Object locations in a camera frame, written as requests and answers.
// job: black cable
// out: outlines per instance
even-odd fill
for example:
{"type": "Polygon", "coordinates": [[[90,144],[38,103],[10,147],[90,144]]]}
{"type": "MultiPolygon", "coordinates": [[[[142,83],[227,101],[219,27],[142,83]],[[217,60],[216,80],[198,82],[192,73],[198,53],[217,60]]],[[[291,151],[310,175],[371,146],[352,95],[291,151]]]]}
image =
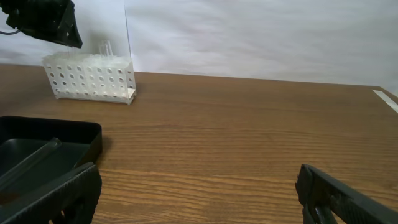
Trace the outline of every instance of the black cable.
{"type": "Polygon", "coordinates": [[[6,32],[3,32],[3,31],[0,31],[0,34],[4,34],[4,35],[12,35],[12,34],[17,34],[17,33],[19,33],[21,30],[17,30],[17,31],[14,31],[14,32],[10,32],[10,33],[6,33],[6,32]]]}

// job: wood grain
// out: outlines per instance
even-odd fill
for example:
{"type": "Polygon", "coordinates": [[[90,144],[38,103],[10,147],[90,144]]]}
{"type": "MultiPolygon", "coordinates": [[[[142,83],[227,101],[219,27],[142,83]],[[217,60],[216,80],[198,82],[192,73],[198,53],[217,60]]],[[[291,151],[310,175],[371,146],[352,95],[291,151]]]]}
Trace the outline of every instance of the wood grain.
{"type": "Polygon", "coordinates": [[[379,87],[136,73],[126,106],[56,100],[40,67],[0,71],[1,116],[102,125],[93,223],[302,223],[303,163],[398,210],[398,114],[379,87]]]}

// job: wooden table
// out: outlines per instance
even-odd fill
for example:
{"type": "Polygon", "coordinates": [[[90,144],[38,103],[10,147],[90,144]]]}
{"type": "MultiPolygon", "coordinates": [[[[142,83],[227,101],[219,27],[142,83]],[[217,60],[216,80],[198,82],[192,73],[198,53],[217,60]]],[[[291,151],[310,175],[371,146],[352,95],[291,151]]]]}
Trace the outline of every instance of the wooden table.
{"type": "Polygon", "coordinates": [[[379,87],[136,73],[127,106],[56,100],[41,67],[0,73],[0,116],[102,125],[93,223],[302,223],[303,163],[398,210],[398,114],[379,87]]]}

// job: black tray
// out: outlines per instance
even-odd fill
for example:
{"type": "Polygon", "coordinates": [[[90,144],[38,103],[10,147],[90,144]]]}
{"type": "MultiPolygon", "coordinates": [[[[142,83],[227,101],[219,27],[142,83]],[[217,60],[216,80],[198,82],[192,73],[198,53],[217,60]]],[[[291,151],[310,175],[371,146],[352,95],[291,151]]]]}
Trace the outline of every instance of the black tray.
{"type": "Polygon", "coordinates": [[[1,195],[20,197],[72,169],[95,162],[102,151],[101,126],[81,121],[0,117],[0,176],[27,156],[58,138],[62,145],[54,153],[27,171],[1,195]]]}

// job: perforated white rack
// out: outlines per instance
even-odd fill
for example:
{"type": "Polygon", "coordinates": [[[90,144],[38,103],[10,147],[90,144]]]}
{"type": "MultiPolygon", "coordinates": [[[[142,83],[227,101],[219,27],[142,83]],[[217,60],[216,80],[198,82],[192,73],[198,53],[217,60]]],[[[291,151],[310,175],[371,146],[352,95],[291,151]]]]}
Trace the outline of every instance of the perforated white rack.
{"type": "Polygon", "coordinates": [[[43,58],[54,95],[59,98],[131,103],[136,81],[129,57],[112,55],[109,41],[100,55],[58,52],[43,58]]]}

